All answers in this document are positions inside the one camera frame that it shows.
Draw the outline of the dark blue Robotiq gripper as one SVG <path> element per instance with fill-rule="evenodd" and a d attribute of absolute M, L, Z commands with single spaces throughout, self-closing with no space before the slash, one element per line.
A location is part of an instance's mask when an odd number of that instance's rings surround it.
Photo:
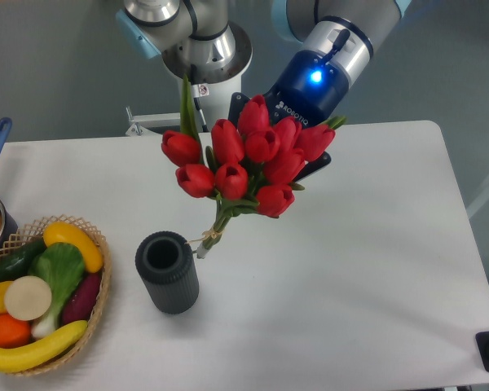
<path fill-rule="evenodd" d="M 299 51 L 274 85 L 264 94 L 267 106 L 280 118 L 293 116 L 303 125 L 318 125 L 327 120 L 347 92 L 347 76 L 334 64 L 321 65 L 313 51 Z M 228 120 L 237 122 L 250 98 L 240 92 L 231 95 Z M 324 152 L 307 162 L 294 182 L 320 171 L 332 161 Z"/>

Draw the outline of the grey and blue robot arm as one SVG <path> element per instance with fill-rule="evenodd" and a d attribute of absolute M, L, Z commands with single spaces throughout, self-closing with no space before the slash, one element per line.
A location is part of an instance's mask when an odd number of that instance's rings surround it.
<path fill-rule="evenodd" d="M 299 49 L 264 95 L 271 120 L 293 116 L 305 127 L 327 120 L 407 8 L 406 1 L 273 2 L 275 30 Z M 238 119 L 253 49 L 229 20 L 227 2 L 127 1 L 116 19 L 140 54 L 161 57 L 178 81 L 190 80 L 198 130 Z"/>

